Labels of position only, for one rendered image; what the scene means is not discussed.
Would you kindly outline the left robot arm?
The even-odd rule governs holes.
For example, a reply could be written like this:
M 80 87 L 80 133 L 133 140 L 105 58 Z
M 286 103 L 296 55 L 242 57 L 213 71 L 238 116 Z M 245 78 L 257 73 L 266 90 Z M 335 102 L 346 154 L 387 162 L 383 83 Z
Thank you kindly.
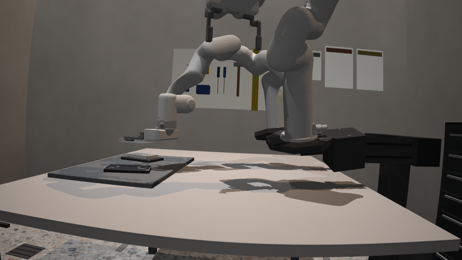
M 306 143 L 318 138 L 327 125 L 313 123 L 313 50 L 306 40 L 324 32 L 339 0 L 307 0 L 287 10 L 267 49 L 267 62 L 283 76 L 284 132 L 280 139 Z

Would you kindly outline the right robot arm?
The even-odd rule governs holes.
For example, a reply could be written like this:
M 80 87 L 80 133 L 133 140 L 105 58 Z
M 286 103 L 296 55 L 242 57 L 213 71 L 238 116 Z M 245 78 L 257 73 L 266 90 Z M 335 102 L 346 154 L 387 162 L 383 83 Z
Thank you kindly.
M 284 127 L 283 85 L 284 72 L 276 72 L 267 62 L 267 50 L 253 53 L 241 45 L 235 35 L 204 41 L 195 51 L 186 71 L 168 88 L 166 94 L 158 97 L 157 128 L 176 128 L 177 113 L 190 113 L 195 108 L 192 96 L 182 95 L 186 90 L 201 83 L 213 59 L 233 60 L 261 79 L 265 95 L 267 129 Z M 269 72 L 267 72 L 269 70 Z

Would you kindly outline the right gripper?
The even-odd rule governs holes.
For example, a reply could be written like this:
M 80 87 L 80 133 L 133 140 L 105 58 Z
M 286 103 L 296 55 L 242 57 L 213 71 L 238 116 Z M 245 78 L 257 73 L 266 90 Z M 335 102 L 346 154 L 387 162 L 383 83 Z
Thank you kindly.
M 139 137 L 139 138 L 138 138 Z M 124 140 L 172 140 L 179 139 L 179 129 L 176 128 L 155 128 L 145 129 L 144 132 L 140 132 L 138 137 L 124 136 Z

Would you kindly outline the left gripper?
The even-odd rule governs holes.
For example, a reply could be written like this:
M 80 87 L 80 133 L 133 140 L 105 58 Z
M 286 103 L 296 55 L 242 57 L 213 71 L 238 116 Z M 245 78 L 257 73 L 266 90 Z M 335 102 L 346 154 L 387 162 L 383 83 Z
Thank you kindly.
M 213 27 L 210 24 L 214 13 L 229 13 L 242 16 L 243 19 L 250 20 L 250 26 L 257 27 L 256 50 L 261 50 L 261 22 L 254 20 L 259 12 L 259 0 L 206 0 L 206 7 L 210 9 L 204 16 L 207 17 L 206 42 L 212 42 L 213 39 Z

